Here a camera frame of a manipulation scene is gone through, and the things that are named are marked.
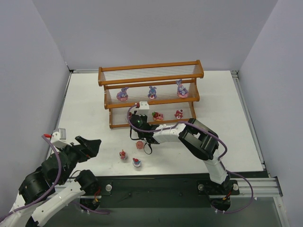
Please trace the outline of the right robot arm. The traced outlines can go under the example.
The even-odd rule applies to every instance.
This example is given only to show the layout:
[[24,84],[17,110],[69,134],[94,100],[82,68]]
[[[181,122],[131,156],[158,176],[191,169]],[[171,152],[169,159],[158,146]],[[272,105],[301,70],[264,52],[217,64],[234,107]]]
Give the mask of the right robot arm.
[[227,153],[227,146],[214,131],[197,119],[160,125],[147,123],[146,116],[132,114],[128,122],[131,129],[137,132],[138,139],[148,145],[181,142],[196,158],[204,161],[212,182],[227,187],[230,176],[221,162]]

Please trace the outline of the purple bunny holding cake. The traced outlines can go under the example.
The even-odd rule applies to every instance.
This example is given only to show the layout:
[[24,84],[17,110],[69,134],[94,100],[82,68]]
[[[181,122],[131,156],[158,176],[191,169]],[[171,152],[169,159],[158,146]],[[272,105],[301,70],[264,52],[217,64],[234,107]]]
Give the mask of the purple bunny holding cake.
[[157,91],[156,91],[156,87],[153,87],[153,86],[149,86],[149,93],[148,93],[148,98],[150,99],[150,100],[154,100],[154,99],[156,99],[157,98]]

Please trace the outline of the blue red cupcake toy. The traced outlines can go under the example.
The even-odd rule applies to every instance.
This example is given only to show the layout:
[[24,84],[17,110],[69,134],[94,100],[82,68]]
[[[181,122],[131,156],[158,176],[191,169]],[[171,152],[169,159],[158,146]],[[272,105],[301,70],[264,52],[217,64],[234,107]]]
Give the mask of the blue red cupcake toy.
[[133,166],[140,167],[142,164],[141,160],[138,158],[133,158]]

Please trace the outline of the purple bunny sitting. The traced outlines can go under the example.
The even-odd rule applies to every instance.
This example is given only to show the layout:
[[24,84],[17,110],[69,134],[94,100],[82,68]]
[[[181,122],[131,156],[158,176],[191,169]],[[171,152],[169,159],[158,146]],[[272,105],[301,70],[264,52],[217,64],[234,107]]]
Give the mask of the purple bunny sitting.
[[182,79],[177,80],[176,84],[178,86],[177,95],[180,98],[187,98],[188,97],[188,90],[183,86]]

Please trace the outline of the pink round bear toy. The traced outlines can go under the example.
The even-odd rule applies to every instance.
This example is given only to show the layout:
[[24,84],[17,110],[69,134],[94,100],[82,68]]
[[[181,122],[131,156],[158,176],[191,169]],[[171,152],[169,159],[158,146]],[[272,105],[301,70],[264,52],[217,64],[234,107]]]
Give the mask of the pink round bear toy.
[[143,149],[144,148],[144,143],[142,141],[137,141],[136,142],[136,148],[137,149]]

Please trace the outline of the pink bear with cream hat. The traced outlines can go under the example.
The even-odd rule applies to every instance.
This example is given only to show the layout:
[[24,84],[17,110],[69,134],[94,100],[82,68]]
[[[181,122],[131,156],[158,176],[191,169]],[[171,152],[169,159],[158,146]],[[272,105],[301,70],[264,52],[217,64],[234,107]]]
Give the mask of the pink bear with cream hat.
[[177,120],[182,119],[182,118],[183,118],[183,110],[182,110],[182,109],[177,110],[176,113],[174,114],[174,116],[175,116],[175,118],[176,118]]

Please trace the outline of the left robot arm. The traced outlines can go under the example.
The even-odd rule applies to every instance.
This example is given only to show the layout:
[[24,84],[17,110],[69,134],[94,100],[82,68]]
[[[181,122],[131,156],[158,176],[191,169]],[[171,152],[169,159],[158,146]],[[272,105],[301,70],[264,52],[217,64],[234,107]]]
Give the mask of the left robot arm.
[[42,227],[76,198],[99,196],[98,180],[90,170],[80,171],[75,180],[59,193],[55,192],[55,186],[65,184],[78,163],[96,157],[101,140],[77,136],[77,145],[64,144],[61,148],[51,142],[52,135],[45,134],[42,138],[50,145],[53,154],[25,177],[10,212],[0,219],[2,227]]

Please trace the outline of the strawberry bear tart toy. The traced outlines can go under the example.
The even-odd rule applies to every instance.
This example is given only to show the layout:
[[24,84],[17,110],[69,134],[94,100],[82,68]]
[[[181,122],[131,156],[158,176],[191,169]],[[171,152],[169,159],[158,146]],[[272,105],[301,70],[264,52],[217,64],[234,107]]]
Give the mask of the strawberry bear tart toy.
[[153,112],[152,117],[153,117],[154,121],[163,121],[163,119],[164,119],[163,114],[159,113],[159,112]]

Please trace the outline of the small red strawberry bear toy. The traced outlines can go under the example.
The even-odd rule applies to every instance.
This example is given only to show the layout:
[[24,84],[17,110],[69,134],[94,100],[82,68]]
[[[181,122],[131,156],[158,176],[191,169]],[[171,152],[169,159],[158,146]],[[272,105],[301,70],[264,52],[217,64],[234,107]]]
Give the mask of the small red strawberry bear toy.
[[126,160],[127,159],[127,153],[124,150],[119,152],[119,156],[120,156],[121,160]]

